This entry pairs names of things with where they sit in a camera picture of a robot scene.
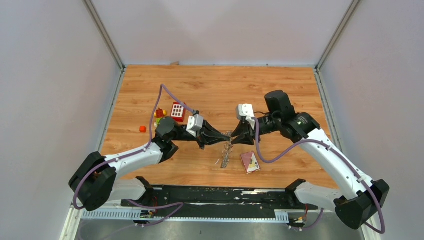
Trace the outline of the metal disc with keyrings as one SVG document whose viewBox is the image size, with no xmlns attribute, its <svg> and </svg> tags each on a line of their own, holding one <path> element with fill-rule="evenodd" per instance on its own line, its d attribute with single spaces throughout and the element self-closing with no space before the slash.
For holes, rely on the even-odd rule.
<svg viewBox="0 0 424 240">
<path fill-rule="evenodd" d="M 224 145 L 224 150 L 222 151 L 222 163 L 220 168 L 225 169 L 230 162 L 230 155 L 232 153 L 232 131 L 228 131 L 226 135 L 229 137 L 229 141 L 227 141 Z"/>
</svg>

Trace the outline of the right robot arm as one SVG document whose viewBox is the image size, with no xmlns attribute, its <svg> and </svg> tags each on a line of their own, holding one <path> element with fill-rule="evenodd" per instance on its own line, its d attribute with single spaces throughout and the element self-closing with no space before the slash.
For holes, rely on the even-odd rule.
<svg viewBox="0 0 424 240">
<path fill-rule="evenodd" d="M 349 228 L 368 226 L 369 219 L 377 215 L 379 234 L 386 232 L 382 212 L 390 187 L 383 180 L 374 180 L 356 167 L 328 138 L 320 124 L 306 112 L 296 112 L 287 93 L 275 90 L 264 97 L 268 112 L 256 117 L 248 103 L 236 107 L 239 124 L 232 133 L 232 144 L 255 146 L 262 159 L 260 137 L 279 132 L 312 156 L 337 185 L 336 189 L 314 185 L 304 179 L 292 183 L 285 195 L 286 204 L 298 209 L 311 204 L 336 213 Z"/>
</svg>

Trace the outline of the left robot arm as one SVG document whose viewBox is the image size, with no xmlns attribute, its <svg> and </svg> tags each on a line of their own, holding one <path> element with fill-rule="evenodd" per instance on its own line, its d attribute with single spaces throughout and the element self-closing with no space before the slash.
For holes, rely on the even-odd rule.
<svg viewBox="0 0 424 240">
<path fill-rule="evenodd" d="M 69 180 L 74 195 L 75 209 L 94 211 L 106 202 L 133 200 L 140 206 L 149 206 L 153 193 L 148 183 L 139 178 L 122 179 L 122 176 L 150 165 L 169 160 L 178 150 L 175 141 L 196 142 L 200 149 L 230 137 L 212 127 L 202 116 L 190 116 L 187 124 L 179 124 L 171 117 L 160 120 L 154 137 L 146 144 L 134 149 L 101 155 L 90 153 Z"/>
</svg>

